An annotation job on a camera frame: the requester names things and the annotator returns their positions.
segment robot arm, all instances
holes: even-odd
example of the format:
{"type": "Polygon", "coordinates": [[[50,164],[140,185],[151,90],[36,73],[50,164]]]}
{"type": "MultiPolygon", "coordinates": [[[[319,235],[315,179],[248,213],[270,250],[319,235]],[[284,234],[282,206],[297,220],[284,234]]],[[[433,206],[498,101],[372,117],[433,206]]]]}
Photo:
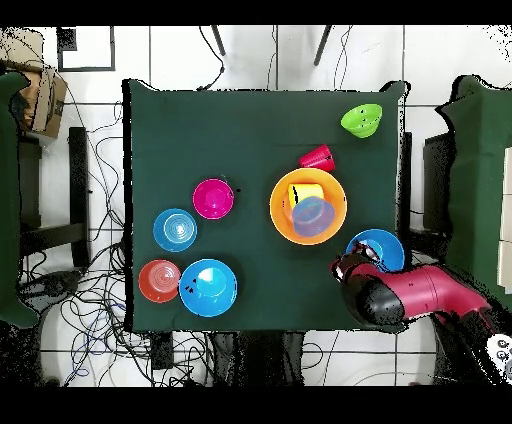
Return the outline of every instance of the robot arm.
{"type": "Polygon", "coordinates": [[[492,308],[461,277],[436,265],[382,272],[361,253],[339,257],[331,270],[360,323],[396,325],[435,314],[457,333],[488,382],[512,384],[510,314],[492,308]]]}

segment red cup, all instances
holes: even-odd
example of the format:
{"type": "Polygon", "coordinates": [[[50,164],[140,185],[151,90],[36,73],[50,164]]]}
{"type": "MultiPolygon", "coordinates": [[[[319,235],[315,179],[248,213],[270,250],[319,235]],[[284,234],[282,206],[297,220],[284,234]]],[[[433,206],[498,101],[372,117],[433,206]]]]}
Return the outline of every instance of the red cup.
{"type": "Polygon", "coordinates": [[[325,144],[302,156],[299,159],[299,166],[301,168],[318,168],[327,172],[336,168],[332,154],[325,144]]]}

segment green table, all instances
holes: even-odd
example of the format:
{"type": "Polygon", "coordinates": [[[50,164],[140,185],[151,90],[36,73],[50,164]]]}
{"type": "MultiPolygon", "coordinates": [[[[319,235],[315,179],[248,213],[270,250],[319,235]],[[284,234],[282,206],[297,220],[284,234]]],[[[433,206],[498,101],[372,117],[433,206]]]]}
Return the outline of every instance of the green table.
{"type": "Polygon", "coordinates": [[[505,149],[512,146],[512,92],[478,76],[459,77],[451,101],[439,108],[453,131],[448,212],[453,236],[446,263],[469,272],[512,313],[512,296],[498,286],[505,149]]]}
{"type": "MultiPolygon", "coordinates": [[[[133,331],[331,330],[361,328],[345,308],[329,269],[336,254],[367,228],[395,230],[398,99],[405,84],[376,93],[157,91],[124,82],[125,194],[133,201],[133,287],[127,287],[133,331]],[[358,139],[340,126],[341,117],[364,103],[378,103],[377,132],[358,139]],[[269,215],[276,182],[298,158],[326,143],[345,189],[348,214],[340,231],[317,246],[282,237],[269,215]],[[235,193],[231,212],[218,221],[201,218],[192,192],[207,177],[225,176],[235,193]],[[161,249],[153,221],[168,208],[196,219],[195,243],[181,253],[161,249]],[[168,259],[183,272],[192,262],[226,263],[238,280],[238,296],[223,315],[201,318],[179,296],[155,304],[138,288],[147,262],[168,259]]],[[[127,224],[131,224],[127,210],[127,224]]]]}
{"type": "Polygon", "coordinates": [[[14,94],[29,85],[18,72],[0,76],[0,321],[29,328],[39,316],[20,302],[16,283],[20,271],[20,183],[18,170],[18,127],[10,113],[14,94]]]}

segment magenta bowl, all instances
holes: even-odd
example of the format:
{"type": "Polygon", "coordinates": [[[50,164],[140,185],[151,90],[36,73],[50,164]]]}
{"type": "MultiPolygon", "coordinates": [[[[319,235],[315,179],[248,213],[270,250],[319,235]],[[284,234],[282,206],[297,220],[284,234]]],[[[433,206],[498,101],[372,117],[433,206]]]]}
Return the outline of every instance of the magenta bowl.
{"type": "Polygon", "coordinates": [[[210,178],[196,187],[192,203],[197,213],[206,219],[220,219],[233,207],[235,195],[222,180],[210,178]]]}

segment orange bowl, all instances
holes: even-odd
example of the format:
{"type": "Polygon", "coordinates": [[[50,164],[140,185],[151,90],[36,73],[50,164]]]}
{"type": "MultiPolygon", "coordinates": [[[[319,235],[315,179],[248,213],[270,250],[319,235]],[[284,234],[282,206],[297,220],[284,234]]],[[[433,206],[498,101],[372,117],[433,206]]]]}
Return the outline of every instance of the orange bowl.
{"type": "Polygon", "coordinates": [[[347,214],[347,198],[341,184],[328,172],[316,168],[300,168],[286,174],[270,195],[270,217],[283,237],[288,240],[311,246],[329,240],[341,228],[347,214]],[[293,229],[292,210],[288,200],[290,184],[320,184],[324,199],[334,207],[334,219],[327,229],[313,237],[298,235],[293,229]]]}

